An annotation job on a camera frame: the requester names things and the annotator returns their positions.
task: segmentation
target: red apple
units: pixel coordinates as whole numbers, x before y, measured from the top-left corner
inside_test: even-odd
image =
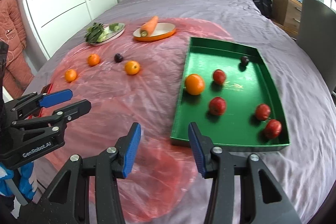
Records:
[[[226,101],[221,97],[213,98],[209,103],[209,111],[212,115],[223,115],[226,110]]]
[[[271,119],[264,129],[264,135],[268,139],[274,139],[280,135],[281,129],[281,123],[278,120]]]
[[[258,105],[254,113],[255,117],[259,121],[265,121],[269,117],[270,114],[271,114],[271,109],[266,104]]]
[[[223,85],[226,80],[226,73],[221,69],[217,69],[213,72],[212,78],[218,85]]]

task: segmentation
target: screw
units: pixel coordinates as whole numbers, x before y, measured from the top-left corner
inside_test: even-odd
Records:
[[[70,157],[70,160],[71,160],[71,161],[77,161],[77,160],[79,160],[79,156],[78,156],[78,155],[72,155],[72,156]]]
[[[253,161],[258,161],[259,157],[256,154],[252,154],[252,155],[250,155],[250,159],[253,160]]]
[[[109,147],[108,149],[106,149],[106,152],[109,154],[113,154],[115,152],[117,152],[117,149],[115,147]]]
[[[216,154],[220,154],[221,152],[223,152],[223,149],[220,148],[219,146],[215,146],[212,151]]]

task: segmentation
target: plastic bag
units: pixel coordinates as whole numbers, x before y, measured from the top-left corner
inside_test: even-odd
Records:
[[[53,74],[51,92],[71,89],[73,98],[43,111],[49,115],[82,99],[92,104],[87,115],[68,124],[65,146],[45,156],[57,170],[73,154],[83,158],[99,154],[126,135],[133,122],[140,123],[143,134],[132,173],[118,180],[123,213],[130,222],[148,222],[170,212],[197,175],[191,150],[172,146],[169,140],[189,38],[232,40],[215,23],[176,18],[160,20],[176,25],[172,37],[152,43],[134,41],[132,33],[146,20],[125,22],[124,34],[107,44],[92,47],[83,43],[72,49]],[[101,58],[94,67],[87,64],[91,53]],[[115,63],[116,53],[123,55],[123,62]],[[137,75],[125,73],[129,60],[140,63]],[[69,84],[64,72],[70,68],[78,77]],[[94,200],[93,187],[90,199]]]

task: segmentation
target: tangerine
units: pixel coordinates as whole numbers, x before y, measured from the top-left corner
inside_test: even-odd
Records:
[[[136,61],[128,61],[125,64],[125,72],[128,75],[136,75],[140,70],[140,64]]]
[[[68,83],[71,83],[77,78],[77,72],[74,69],[69,69],[65,72],[64,77]]]
[[[191,74],[189,75],[185,81],[185,90],[190,95],[200,95],[205,89],[205,82],[202,77],[198,74]]]
[[[100,57],[98,54],[90,54],[89,57],[87,58],[87,63],[89,66],[93,67],[100,62]]]

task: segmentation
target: bed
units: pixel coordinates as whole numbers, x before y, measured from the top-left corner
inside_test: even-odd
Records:
[[[252,0],[123,0],[95,21],[123,22],[153,14],[212,21],[227,30],[235,42],[260,50],[281,97],[291,145],[259,155],[282,185],[302,222],[308,223],[336,178],[336,110],[310,58],[283,30],[263,17]],[[25,93],[39,91],[49,83],[54,68],[67,52],[83,42],[85,30],[80,30],[54,54]],[[46,158],[37,160],[36,167],[39,181],[47,186],[56,174],[55,168]],[[151,223],[203,223],[210,187],[211,181],[198,176],[178,206]],[[239,184],[235,187],[238,193]],[[233,223],[239,222],[238,214],[236,206]]]

